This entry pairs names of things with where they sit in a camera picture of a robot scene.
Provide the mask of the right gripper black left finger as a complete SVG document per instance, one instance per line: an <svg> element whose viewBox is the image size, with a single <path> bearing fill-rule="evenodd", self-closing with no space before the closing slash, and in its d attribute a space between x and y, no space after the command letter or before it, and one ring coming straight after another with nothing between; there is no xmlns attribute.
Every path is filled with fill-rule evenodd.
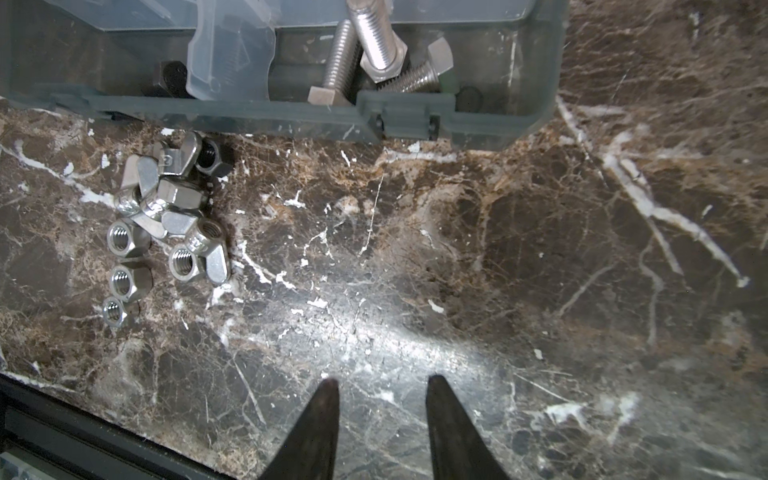
<svg viewBox="0 0 768 480"><path fill-rule="evenodd" d="M262 479L332 479L339 434L338 381L320 382Z"/></svg>

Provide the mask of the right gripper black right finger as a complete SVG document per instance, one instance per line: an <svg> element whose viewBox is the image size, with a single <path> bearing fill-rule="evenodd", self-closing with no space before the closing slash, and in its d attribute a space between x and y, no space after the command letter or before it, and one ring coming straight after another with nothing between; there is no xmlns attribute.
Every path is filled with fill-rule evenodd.
<svg viewBox="0 0 768 480"><path fill-rule="evenodd" d="M442 375L428 379L426 413L434 479L509 479Z"/></svg>

